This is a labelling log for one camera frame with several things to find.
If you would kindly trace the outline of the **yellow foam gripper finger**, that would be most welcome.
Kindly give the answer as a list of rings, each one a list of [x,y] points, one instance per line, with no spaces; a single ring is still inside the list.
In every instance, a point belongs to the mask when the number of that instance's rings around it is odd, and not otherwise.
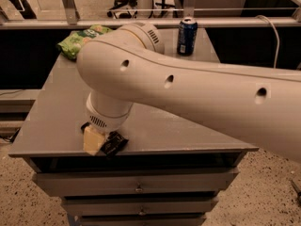
[[[106,141],[106,135],[89,125],[84,130],[83,149],[90,155],[96,155]]]

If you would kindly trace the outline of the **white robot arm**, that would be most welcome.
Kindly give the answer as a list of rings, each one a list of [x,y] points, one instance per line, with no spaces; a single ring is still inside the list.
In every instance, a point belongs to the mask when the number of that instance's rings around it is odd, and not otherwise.
[[[150,105],[301,162],[300,71],[166,56],[149,23],[88,41],[76,63],[100,131],[119,129],[133,104]]]

